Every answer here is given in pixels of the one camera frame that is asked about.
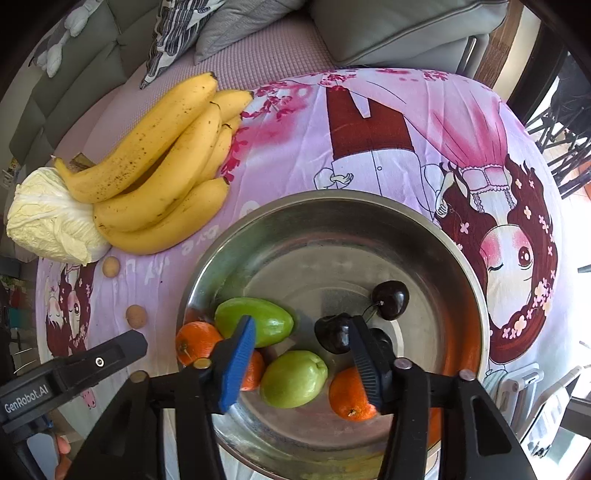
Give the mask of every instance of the finger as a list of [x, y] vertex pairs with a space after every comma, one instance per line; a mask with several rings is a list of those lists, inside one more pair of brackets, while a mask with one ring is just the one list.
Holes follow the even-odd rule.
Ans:
[[60, 464], [56, 466], [56, 480], [64, 480], [66, 478], [70, 465], [72, 465], [72, 461], [67, 456], [62, 455]]
[[59, 435], [56, 436], [56, 443], [57, 443], [57, 451], [60, 452], [62, 455], [66, 455], [70, 453], [72, 447], [70, 447], [70, 443], [66, 440], [65, 437], [60, 437]]

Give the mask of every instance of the banana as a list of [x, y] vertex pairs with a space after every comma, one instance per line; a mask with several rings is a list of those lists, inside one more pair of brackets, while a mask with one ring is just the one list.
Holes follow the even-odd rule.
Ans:
[[240, 124], [242, 123], [242, 118], [240, 115], [237, 115], [226, 122], [226, 125], [229, 125], [232, 129], [232, 135], [236, 135], [236, 132], [240, 128]]
[[205, 168], [199, 174], [196, 184], [199, 185], [204, 181], [211, 180], [216, 176], [218, 168], [226, 160], [230, 146], [232, 145], [232, 129], [229, 125], [222, 125], [220, 134], [217, 138], [216, 146], [213, 149], [212, 155], [209, 157]]
[[220, 106], [222, 110], [222, 123], [230, 121], [233, 117], [240, 115], [242, 111], [252, 102], [252, 92], [247, 90], [220, 90], [213, 96], [213, 103]]
[[166, 158], [166, 155], [168, 155], [168, 152], [170, 152], [170, 149], [168, 149], [166, 152], [164, 152], [160, 156], [160, 158], [158, 160], [156, 160], [156, 162], [148, 170], [146, 170], [144, 173], [142, 173], [135, 182], [133, 182], [129, 187], [127, 187], [124, 191], [122, 191], [121, 195], [123, 195], [125, 193], [129, 193], [129, 192], [133, 192], [134, 190], [137, 190], [138, 188], [140, 188], [144, 183], [146, 183], [146, 180], [148, 180], [148, 178], [150, 178], [154, 174], [156, 169], [160, 165], [162, 165], [162, 162]]
[[98, 165], [72, 173], [61, 158], [55, 168], [72, 196], [83, 203], [110, 199], [150, 168], [205, 110], [217, 88], [208, 72], [169, 90]]
[[187, 239], [218, 213], [228, 195], [223, 177], [194, 187], [179, 206], [160, 223], [136, 232], [106, 229], [95, 220], [99, 232], [124, 252], [149, 255], [161, 252]]
[[164, 212], [196, 184], [216, 146], [221, 126], [220, 108], [210, 103], [143, 185], [94, 204], [96, 221], [108, 229], [133, 232], [164, 218]]

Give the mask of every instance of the green fruit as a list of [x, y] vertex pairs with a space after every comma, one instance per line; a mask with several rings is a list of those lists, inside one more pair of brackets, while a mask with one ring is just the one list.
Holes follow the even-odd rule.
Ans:
[[243, 315], [255, 319], [255, 347], [273, 345], [289, 337], [294, 326], [293, 318], [281, 307], [270, 301], [238, 297], [220, 304], [214, 323], [224, 338], [230, 338]]
[[299, 407], [320, 393], [328, 374], [326, 364], [315, 353], [286, 352], [262, 376], [261, 398], [271, 407]]

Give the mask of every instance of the dark cherry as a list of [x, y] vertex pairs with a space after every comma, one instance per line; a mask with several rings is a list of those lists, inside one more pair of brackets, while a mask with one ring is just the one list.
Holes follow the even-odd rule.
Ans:
[[316, 320], [314, 333], [323, 348], [336, 355], [350, 350], [348, 324], [350, 318], [351, 315], [343, 312]]
[[407, 286], [398, 280], [388, 280], [377, 285], [371, 293], [371, 301], [377, 304], [380, 316], [385, 320], [396, 320], [408, 306]]

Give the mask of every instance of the patterned pillow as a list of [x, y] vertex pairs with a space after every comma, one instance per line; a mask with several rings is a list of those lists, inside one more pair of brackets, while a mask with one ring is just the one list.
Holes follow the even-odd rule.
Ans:
[[147, 87], [191, 47], [213, 12], [226, 0], [163, 0], [140, 89]]

